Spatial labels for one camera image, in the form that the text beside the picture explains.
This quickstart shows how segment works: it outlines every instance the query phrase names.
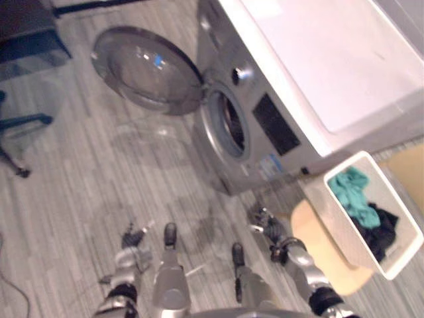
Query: laundry basket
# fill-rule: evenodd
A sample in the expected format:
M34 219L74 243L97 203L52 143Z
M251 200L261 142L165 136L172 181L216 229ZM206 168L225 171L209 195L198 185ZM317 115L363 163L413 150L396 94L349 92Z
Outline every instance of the laundry basket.
M331 178L351 166L366 174L370 180L363 191L367 200L399 217L395 228L396 240L386 250L386 257L380 263L328 186ZM373 269L386 279L392 280L423 244L423 233L411 213L367 152L362 151L350 157L305 186L304 191L341 252L353 265Z

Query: stool seat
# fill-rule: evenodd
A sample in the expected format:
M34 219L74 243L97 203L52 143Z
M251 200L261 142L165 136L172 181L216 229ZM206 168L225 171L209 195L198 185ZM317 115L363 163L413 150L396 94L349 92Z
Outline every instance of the stool seat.
M293 210L291 227L293 235L305 243L315 264L328 277L338 294L350 295L356 292L373 275L372 270L347 262L306 199Z

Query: black clothes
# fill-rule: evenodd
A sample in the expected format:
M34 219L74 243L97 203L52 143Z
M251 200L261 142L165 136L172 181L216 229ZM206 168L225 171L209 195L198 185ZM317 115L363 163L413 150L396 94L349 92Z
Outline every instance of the black clothes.
M351 218L359 233L364 238L366 244L370 247L371 252L376 257L378 262L381 262L386 257L386 249L392 245L396 239L395 226L398 222L398 217L380 209L375 203L369 203L368 206L376 210L380 218L380 226L373 229L365 229L355 218Z

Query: gray striped floor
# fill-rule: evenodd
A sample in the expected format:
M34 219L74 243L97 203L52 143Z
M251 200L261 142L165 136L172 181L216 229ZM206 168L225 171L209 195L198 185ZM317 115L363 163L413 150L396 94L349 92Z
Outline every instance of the gray striped floor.
M49 127L3 136L5 148L33 170L22 180L0 167L6 238L0 266L29 294L31 318L88 318L107 292L96 281L113 270L119 235L129 221L143 226L149 220L156 222L147 236L154 261L142 281L141 317L149 317L168 221L179 227L181 263L187 272L198 269L188 276L193 311L236 305L229 254L235 240L286 309L308 311L284 270L269 261L264 239L246 230L246 211L257 201L288 214L303 199L299 186L273 182L237 197L214 192L193 169L192 117L143 111L107 88L91 67L96 35L113 25L153 30L195 60L195 6L195 0L153 0L64 16L58 26L74 59L0 82L8 94L4 117L36 111L55 117ZM348 301L364 317L422 317L423 261L421 249L394 281L374 276ZM24 314L23 300L1 283L0 317Z

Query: green towel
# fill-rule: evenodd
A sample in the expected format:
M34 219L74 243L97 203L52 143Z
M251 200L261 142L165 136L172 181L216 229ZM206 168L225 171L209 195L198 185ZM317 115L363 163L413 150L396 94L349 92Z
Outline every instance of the green towel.
M365 229L373 229L380 226L380 218L362 193L368 181L361 171L349 167L331 178L328 185L350 217L357 219Z

